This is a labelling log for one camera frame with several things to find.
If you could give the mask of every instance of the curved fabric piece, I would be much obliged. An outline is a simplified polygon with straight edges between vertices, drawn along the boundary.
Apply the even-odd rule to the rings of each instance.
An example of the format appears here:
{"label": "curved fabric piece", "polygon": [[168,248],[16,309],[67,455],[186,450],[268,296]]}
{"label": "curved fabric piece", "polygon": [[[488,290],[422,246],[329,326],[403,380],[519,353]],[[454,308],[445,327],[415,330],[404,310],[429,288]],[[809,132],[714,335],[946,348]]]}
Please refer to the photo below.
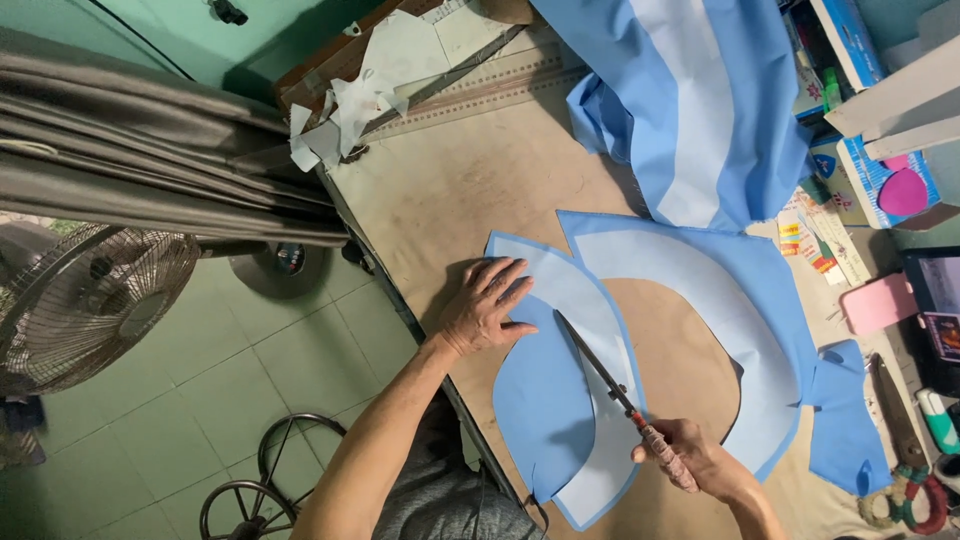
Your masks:
{"label": "curved fabric piece", "polygon": [[742,231],[776,216],[809,172],[773,2],[532,1],[595,72],[567,101],[575,126],[596,127],[577,139],[631,164],[657,221]]}
{"label": "curved fabric piece", "polygon": [[790,269],[767,238],[558,211],[574,257],[598,279],[658,282],[684,297],[743,368],[723,446],[763,481],[790,445],[817,357]]}
{"label": "curved fabric piece", "polygon": [[[538,501],[552,498],[567,521],[584,530],[630,487],[639,468],[630,451],[642,439],[561,330],[553,309],[564,314],[627,387],[631,401],[644,409],[626,326],[606,287],[567,254],[494,232],[486,255],[530,261],[526,275],[536,278],[534,287],[510,316],[540,328],[514,346],[497,374],[497,424],[531,493]],[[585,438],[589,447],[582,444]]]}
{"label": "curved fabric piece", "polygon": [[814,405],[810,472],[857,497],[893,483],[883,443],[863,401],[863,355],[848,339],[821,354],[806,401]]}

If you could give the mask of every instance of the green wall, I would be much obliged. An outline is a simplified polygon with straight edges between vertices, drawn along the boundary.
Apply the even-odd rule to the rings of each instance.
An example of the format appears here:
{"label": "green wall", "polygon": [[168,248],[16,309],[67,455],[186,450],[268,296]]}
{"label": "green wall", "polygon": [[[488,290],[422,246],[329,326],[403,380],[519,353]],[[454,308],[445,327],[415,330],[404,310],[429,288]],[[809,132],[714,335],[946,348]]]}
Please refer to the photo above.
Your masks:
{"label": "green wall", "polygon": [[[215,18],[203,0],[101,0],[197,81],[273,104],[270,86],[382,0],[233,0],[250,20]],[[0,25],[173,70],[87,0],[2,0]]]}

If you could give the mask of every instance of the scissors handle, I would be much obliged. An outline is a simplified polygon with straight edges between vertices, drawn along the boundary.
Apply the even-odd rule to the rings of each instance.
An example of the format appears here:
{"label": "scissors handle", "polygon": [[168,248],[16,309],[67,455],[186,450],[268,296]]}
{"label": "scissors handle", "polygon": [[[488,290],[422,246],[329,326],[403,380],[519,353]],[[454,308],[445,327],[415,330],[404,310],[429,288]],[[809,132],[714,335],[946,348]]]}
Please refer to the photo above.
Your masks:
{"label": "scissors handle", "polygon": [[686,468],[686,465],[680,460],[680,457],[673,452],[670,445],[666,444],[666,439],[663,438],[663,435],[660,434],[656,428],[647,424],[646,420],[644,420],[638,412],[634,412],[630,419],[634,421],[636,429],[643,435],[643,440],[647,441],[647,444],[650,445],[650,449],[660,461],[660,465],[663,467],[663,470],[666,471],[666,475],[677,484],[677,487],[687,493],[700,491],[697,480],[693,478],[690,470]]}

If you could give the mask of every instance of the gray clothing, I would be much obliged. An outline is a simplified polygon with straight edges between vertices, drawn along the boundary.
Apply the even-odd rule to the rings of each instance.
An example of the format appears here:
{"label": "gray clothing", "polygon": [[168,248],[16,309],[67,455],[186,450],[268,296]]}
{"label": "gray clothing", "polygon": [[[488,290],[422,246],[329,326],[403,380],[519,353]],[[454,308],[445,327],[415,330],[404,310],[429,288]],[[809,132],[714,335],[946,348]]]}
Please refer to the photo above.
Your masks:
{"label": "gray clothing", "polygon": [[530,516],[500,493],[495,483],[469,469],[460,423],[441,391],[423,414],[373,540],[470,540],[478,509],[478,539],[544,538]]}

